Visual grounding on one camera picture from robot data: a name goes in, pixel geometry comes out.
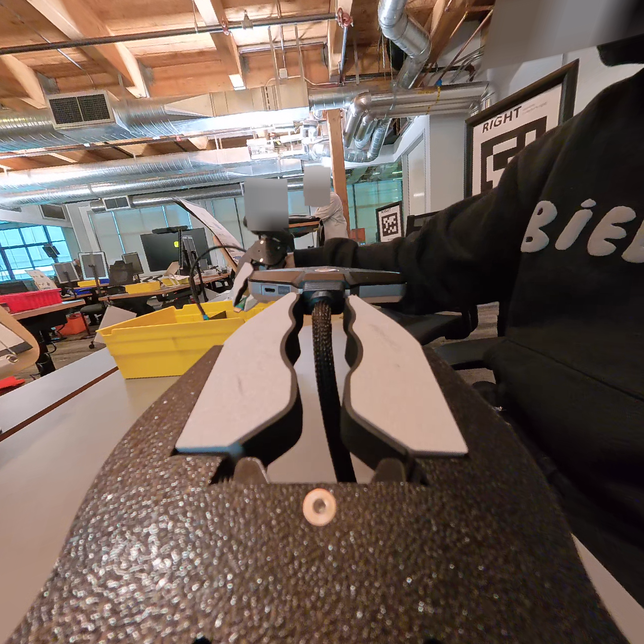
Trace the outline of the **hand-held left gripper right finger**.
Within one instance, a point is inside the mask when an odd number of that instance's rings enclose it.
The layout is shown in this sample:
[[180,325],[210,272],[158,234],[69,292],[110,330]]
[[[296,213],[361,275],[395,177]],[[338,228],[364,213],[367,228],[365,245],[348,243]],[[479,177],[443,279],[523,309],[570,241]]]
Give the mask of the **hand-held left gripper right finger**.
[[355,295],[346,300],[341,439],[368,466],[463,457],[468,447],[422,346]]

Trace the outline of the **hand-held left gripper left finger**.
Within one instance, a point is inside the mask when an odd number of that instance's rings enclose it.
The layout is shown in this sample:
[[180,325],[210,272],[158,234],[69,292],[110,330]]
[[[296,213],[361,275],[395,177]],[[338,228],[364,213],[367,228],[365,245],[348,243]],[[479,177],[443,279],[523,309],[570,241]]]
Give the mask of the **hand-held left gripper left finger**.
[[302,435],[294,365],[302,306],[287,294],[242,324],[223,344],[176,441],[181,454],[215,454],[268,466]]

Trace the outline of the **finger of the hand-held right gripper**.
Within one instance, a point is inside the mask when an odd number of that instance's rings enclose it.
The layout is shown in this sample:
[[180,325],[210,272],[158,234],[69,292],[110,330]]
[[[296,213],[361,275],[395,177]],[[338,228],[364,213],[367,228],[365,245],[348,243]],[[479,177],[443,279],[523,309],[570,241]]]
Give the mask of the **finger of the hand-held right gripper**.
[[259,303],[250,293],[249,278],[253,271],[254,267],[251,262],[239,265],[232,285],[232,303],[235,309],[253,309]]

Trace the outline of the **black switch box with button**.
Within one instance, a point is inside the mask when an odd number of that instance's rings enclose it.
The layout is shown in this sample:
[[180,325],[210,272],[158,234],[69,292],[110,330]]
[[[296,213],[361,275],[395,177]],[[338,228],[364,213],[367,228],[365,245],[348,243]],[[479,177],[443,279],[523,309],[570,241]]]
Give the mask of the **black switch box with button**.
[[397,303],[407,289],[398,272],[339,267],[255,270],[247,285],[259,302],[295,294],[304,302],[328,300],[333,305],[352,295],[369,303]]

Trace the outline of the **person's right forearm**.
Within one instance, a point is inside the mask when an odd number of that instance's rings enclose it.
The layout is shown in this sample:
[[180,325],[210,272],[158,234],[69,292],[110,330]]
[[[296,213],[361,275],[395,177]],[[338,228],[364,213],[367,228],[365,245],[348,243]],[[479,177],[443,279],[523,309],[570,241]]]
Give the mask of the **person's right forearm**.
[[493,193],[444,209],[408,237],[367,246],[333,238],[289,254],[287,266],[398,272],[407,285],[398,307],[414,313],[469,309],[508,294],[520,228],[521,219]]

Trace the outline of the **black computer monitor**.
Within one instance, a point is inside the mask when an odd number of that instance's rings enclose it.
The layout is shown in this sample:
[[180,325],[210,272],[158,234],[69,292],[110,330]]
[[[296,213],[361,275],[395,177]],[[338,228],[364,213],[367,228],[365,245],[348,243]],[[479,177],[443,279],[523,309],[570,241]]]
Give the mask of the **black computer monitor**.
[[170,264],[180,262],[183,255],[179,242],[181,241],[184,246],[188,247],[187,238],[192,239],[193,242],[189,249],[194,249],[197,254],[203,253],[210,246],[204,229],[187,229],[181,233],[150,232],[141,234],[140,239],[149,272],[165,272]]

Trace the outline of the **yellow plastic bin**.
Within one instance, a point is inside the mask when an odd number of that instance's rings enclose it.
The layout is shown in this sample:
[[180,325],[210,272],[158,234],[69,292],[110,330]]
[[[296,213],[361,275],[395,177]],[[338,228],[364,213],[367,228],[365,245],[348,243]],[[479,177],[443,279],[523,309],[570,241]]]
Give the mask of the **yellow plastic bin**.
[[180,376],[207,351],[222,345],[240,326],[270,306],[237,311],[232,302],[168,307],[99,330],[125,379]]

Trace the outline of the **small framed marker poster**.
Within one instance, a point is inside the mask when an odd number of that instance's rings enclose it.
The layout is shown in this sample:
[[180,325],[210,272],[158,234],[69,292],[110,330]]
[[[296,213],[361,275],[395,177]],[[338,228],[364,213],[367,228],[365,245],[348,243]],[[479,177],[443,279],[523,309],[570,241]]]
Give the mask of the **small framed marker poster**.
[[397,201],[375,209],[376,242],[405,237],[403,202]]

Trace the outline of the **tablet on stand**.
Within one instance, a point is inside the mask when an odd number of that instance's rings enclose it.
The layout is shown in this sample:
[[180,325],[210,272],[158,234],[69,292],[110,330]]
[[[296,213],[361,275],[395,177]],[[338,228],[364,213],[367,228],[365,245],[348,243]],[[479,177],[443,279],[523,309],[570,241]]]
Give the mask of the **tablet on stand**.
[[104,252],[79,253],[81,272],[85,280],[109,279],[109,265]]

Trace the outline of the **person's black hoodie torso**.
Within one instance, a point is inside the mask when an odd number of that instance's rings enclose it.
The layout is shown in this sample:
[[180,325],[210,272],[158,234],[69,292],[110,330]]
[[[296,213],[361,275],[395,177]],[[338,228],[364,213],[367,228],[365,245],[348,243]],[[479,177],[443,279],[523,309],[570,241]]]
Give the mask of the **person's black hoodie torso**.
[[509,306],[490,358],[573,534],[643,604],[643,36],[637,64],[522,151],[466,231],[479,303]]

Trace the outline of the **red plastic bin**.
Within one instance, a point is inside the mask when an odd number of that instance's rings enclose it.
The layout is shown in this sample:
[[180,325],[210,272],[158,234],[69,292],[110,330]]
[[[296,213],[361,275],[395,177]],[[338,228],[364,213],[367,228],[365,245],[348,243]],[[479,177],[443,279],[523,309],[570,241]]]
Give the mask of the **red plastic bin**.
[[11,314],[58,305],[61,302],[59,288],[1,294],[1,304],[5,305]]

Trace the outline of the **large framed marker poster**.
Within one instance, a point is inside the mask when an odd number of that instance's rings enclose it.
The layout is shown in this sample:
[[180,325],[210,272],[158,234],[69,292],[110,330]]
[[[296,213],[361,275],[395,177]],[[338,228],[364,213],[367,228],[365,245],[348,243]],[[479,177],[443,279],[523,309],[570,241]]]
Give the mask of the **large framed marker poster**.
[[575,111],[576,59],[468,118],[464,197],[495,188],[511,160]]

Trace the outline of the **grey duct air vent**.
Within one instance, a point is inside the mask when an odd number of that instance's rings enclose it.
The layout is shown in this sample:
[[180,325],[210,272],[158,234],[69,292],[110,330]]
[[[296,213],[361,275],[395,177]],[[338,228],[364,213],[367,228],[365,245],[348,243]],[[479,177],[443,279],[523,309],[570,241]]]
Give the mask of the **grey duct air vent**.
[[45,100],[56,130],[84,126],[116,125],[117,99],[106,90],[46,95]]

